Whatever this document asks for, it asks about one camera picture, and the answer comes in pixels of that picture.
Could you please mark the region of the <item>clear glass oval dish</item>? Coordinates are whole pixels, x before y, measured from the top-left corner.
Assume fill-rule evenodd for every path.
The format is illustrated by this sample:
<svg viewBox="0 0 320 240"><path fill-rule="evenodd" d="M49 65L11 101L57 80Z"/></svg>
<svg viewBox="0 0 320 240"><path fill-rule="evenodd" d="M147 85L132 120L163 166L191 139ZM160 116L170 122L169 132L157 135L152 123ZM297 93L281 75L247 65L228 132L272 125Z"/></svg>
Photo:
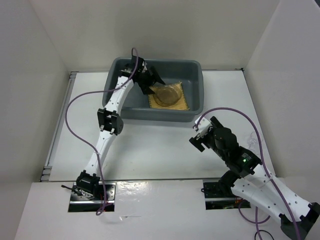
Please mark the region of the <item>clear glass oval dish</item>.
<svg viewBox="0 0 320 240"><path fill-rule="evenodd" d="M180 100L182 94L174 87L164 87L158 90L156 96L162 106L171 106Z"/></svg>
<svg viewBox="0 0 320 240"><path fill-rule="evenodd" d="M154 94L148 96L152 108L156 106L170 107L176 104L182 97L182 88L179 83L156 86L151 88Z"/></svg>

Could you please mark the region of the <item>bamboo woven mat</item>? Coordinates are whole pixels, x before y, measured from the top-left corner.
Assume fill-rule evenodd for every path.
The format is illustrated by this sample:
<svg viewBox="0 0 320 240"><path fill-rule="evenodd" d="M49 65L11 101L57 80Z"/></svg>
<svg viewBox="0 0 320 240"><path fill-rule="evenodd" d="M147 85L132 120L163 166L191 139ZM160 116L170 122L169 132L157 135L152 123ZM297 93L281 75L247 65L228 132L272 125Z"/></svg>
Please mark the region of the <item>bamboo woven mat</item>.
<svg viewBox="0 0 320 240"><path fill-rule="evenodd" d="M156 106L156 107L151 107L150 106L150 103L149 103L149 95L148 95L148 103L149 103L149 106L150 108L153 108L153 109L164 109L164 110L178 110L178 111L188 111L190 108L188 107L188 104L187 104L187 101L186 101L186 98L185 98L185 95L184 95L184 91L183 91L183 88L182 88L182 83L181 82L178 82L178 83L174 83L174 84L180 84L181 85L181 90L182 90L182 97L181 99L174 105L172 106L167 106L167 107L161 107L161 106Z"/></svg>

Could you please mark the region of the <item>clear plastic cup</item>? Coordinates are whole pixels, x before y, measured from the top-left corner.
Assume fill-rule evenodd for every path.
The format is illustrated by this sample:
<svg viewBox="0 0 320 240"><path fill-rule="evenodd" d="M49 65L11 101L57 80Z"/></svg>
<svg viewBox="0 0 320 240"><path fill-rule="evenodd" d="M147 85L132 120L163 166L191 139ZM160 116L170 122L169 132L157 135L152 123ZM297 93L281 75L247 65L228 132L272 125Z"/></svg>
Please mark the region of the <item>clear plastic cup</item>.
<svg viewBox="0 0 320 240"><path fill-rule="evenodd" d="M246 142L249 150L251 150L254 153L259 152L260 144L258 141L257 133L255 131L252 131L251 133L246 135Z"/></svg>

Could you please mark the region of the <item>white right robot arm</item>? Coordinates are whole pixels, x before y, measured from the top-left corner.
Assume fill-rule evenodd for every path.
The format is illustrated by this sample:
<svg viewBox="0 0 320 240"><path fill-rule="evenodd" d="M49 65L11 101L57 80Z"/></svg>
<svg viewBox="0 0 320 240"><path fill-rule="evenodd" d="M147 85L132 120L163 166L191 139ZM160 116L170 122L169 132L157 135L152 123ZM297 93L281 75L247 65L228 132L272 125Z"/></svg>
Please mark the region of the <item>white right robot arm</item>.
<svg viewBox="0 0 320 240"><path fill-rule="evenodd" d="M235 195L264 211L291 240L304 240L320 216L320 205L293 192L249 149L239 145L237 137L216 117L199 117L195 121L196 136L190 143L200 152L213 150L228 171L219 180L219 191Z"/></svg>

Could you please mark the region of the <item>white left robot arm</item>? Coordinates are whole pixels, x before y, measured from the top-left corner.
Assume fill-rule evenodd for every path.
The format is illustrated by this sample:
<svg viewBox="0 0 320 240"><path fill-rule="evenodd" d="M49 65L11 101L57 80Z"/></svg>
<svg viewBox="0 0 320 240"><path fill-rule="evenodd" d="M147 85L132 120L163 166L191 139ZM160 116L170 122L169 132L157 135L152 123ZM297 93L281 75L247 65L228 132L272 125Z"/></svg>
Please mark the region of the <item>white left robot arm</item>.
<svg viewBox="0 0 320 240"><path fill-rule="evenodd" d="M110 94L109 100L97 111L100 133L93 154L76 180L77 188L88 200L99 198L102 194L100 189L100 181L103 178L102 162L112 142L124 128L121 110L129 91L134 84L138 84L144 95L153 94L151 86L156 83L165 84L156 69L153 66L147 67L146 61L141 57L133 55L131 62L119 70L114 91L110 89L107 91Z"/></svg>

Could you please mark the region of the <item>grey plastic bin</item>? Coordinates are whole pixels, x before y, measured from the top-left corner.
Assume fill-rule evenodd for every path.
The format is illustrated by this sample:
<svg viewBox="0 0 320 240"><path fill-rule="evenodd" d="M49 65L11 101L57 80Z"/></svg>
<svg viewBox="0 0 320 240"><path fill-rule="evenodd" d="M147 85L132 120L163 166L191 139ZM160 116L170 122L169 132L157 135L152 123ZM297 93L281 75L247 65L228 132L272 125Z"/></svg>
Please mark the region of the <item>grey plastic bin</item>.
<svg viewBox="0 0 320 240"><path fill-rule="evenodd" d="M204 78L199 62L185 59L146 59L146 66L154 66L166 84L181 83L189 110L151 108L147 95L135 84L121 109L122 119L192 122L204 109Z"/></svg>

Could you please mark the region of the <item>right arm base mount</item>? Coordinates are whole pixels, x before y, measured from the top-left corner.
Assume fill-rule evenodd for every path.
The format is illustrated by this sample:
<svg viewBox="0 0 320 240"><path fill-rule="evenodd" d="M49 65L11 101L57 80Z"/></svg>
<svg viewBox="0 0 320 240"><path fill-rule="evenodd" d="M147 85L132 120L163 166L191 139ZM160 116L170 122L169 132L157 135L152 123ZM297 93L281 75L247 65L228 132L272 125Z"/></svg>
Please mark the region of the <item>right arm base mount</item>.
<svg viewBox="0 0 320 240"><path fill-rule="evenodd" d="M223 193L219 189L218 179L203 180L201 192L204 195L206 210L230 210L240 208L250 209L251 204L232 193Z"/></svg>

